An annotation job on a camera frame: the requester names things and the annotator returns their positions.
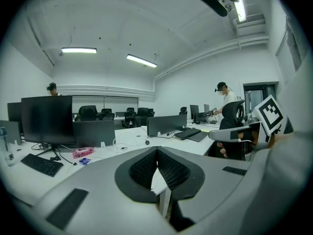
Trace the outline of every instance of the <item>desk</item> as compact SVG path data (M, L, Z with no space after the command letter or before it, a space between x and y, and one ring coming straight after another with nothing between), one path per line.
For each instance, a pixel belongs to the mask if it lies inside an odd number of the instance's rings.
M189 127L196 127L201 130L216 130L217 125L211 125L214 127L188 124ZM201 142L195 142L192 140L180 140L177 137L171 139L152 137L148 140L149 145L145 144L147 138L147 132L144 128L132 128L116 130L116 146L107 146L106 148L97 148L94 153L85 156L86 158L92 159L92 161L98 161L101 159L109 158L112 156L117 156L121 153L131 152L132 150L137 150L140 148L145 148L149 146L167 146L186 152L204 155L209 150L210 146L213 144L213 140L209 137L204 138ZM17 197L18 199L26 202L30 205L35 205L49 190L58 185L64 179L68 178L70 175L76 171L82 169L84 165L79 164L79 159L73 159L71 151L67 149L60 149L62 156L71 162L77 162L78 165L74 166L61 158L63 167L57 172L54 177L46 176L39 173L20 162L20 160L25 157L28 153L38 154L41 151L32 150L31 146L34 143L24 142L21 146L15 147L12 145L15 156L15 165L8 167L3 155L0 155L0 176L6 186L9 193ZM41 155L41 157L49 159L54 157L53 152L49 152ZM162 215L165 216L168 208L169 199L171 196L170 190L161 176L159 170L156 171L152 181L152 191L156 194L160 194L160 209Z

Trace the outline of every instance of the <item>black monitor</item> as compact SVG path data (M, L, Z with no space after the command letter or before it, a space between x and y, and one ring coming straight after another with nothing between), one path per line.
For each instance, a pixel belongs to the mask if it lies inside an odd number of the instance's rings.
M205 122L205 112L195 113L193 121L195 124L200 124L201 122Z
M199 113L199 106L198 105L190 105L191 119L194 119L195 113Z
M205 113L210 112L210 106L208 104L204 104L204 112Z
M20 131L23 133L21 103L8 103L8 117L9 121L20 123Z
M22 98L25 141L52 145L75 143L72 96Z

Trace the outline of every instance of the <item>white wall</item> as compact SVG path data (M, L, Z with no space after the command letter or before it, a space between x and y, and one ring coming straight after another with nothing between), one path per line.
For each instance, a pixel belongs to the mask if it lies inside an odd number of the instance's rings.
M280 81L279 66L265 45L244 47L202 59L156 81L156 116L176 115L182 106L203 104L221 108L223 97L214 92L225 82L245 98L243 84Z
M148 91L153 89L151 77L130 72L107 72L104 65L56 64L52 78L57 85L109 85Z
M286 13L280 0L267 0L263 12L268 27L268 49L276 55L286 32Z
M8 41L0 48L0 119L7 120L7 103L22 97L46 96L52 78L29 62Z

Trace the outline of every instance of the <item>office chair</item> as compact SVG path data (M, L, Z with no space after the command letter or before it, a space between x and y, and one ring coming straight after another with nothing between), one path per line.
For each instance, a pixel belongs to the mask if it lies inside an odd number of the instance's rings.
M135 122L135 118L134 118L135 115L136 115L136 112L126 112L124 114L124 116L125 116L124 127L125 128L136 127L136 122Z
M187 107L181 107L179 115L187 115Z
M100 114L106 116L109 113L112 113L112 109L102 109Z
M126 112L135 112L135 109L133 107L127 108Z
M237 101L226 104L223 107L222 115L223 119L220 124L220 130L242 127L243 117L245 115L243 103L245 101ZM209 151L209 156L224 158L223 154L220 153L222 148L217 146L217 141L214 142L215 145L212 146L212 149ZM241 143L223 143L223 146L226 150L233 150L231 159L241 160L242 159L242 144Z
M154 117L155 116L155 112L153 111L153 109L149 109L151 112L151 116Z
M103 120L114 120L115 114L114 113L108 113L103 117Z
M78 116L75 118L77 121L96 121L102 120L101 116L98 116L98 112L95 105L86 105L79 108Z
M147 126L147 118L152 117L152 113L148 108L138 108L138 113L135 116L136 126L140 127L142 125Z

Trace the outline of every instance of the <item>fluorescent light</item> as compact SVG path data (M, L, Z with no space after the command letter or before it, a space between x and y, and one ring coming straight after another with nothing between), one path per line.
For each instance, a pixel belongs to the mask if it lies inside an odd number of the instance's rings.
M238 14L238 19L240 22L246 20L246 12L243 0L239 0L239 2L235 2L235 7Z
M97 53L96 48L81 48L81 47L67 47L62 48L62 52L64 53Z
M128 55L127 55L127 59L130 59L130 60L133 60L133 61L142 63L142 64L144 64L144 65L148 65L148 66L150 66L150 67L152 67L152 68L157 67L156 64L151 63L151 62L149 62L149 61L147 61L147 60L144 60L144 59L142 59L142 58L135 57L135 56L133 56L133 55L129 55L129 54L128 54Z

